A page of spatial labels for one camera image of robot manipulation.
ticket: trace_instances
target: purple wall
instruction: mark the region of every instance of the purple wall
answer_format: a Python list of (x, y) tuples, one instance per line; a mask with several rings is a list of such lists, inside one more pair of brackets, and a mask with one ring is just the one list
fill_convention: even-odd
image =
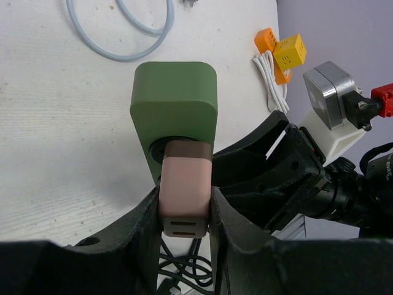
[[(393, 0), (278, 0), (280, 38), (300, 33), (308, 54), (288, 86), (288, 113), (299, 123), (311, 109), (302, 74), (327, 60), (343, 68), (369, 97), (371, 89), (393, 83)], [(393, 141), (393, 118), (372, 121), (344, 156), (359, 163), (369, 149)]]

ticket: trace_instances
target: white table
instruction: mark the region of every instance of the white table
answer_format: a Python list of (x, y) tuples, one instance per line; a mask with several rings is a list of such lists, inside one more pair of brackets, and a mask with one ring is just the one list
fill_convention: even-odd
[[(0, 4), (0, 240), (75, 244), (151, 190), (129, 113), (134, 71), (142, 62), (205, 61), (216, 69), (216, 151), (267, 117), (251, 58), (258, 30), (270, 26), (278, 37), (276, 0), (199, 0), (193, 8), (174, 1), (167, 39), (134, 63), (107, 60), (84, 45), (65, 0)], [(128, 24), (113, 0), (74, 2), (87, 34), (111, 52), (139, 52), (155, 40)], [(144, 24), (163, 26), (163, 0), (125, 2)], [(168, 243), (175, 253), (189, 245)], [(208, 247), (202, 253), (208, 255)]]

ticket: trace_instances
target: pink charger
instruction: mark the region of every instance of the pink charger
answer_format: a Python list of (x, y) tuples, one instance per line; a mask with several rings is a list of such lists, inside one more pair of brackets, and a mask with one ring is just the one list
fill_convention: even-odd
[(211, 196), (212, 151), (200, 141), (170, 141), (162, 163), (159, 214), (164, 234), (206, 235)]

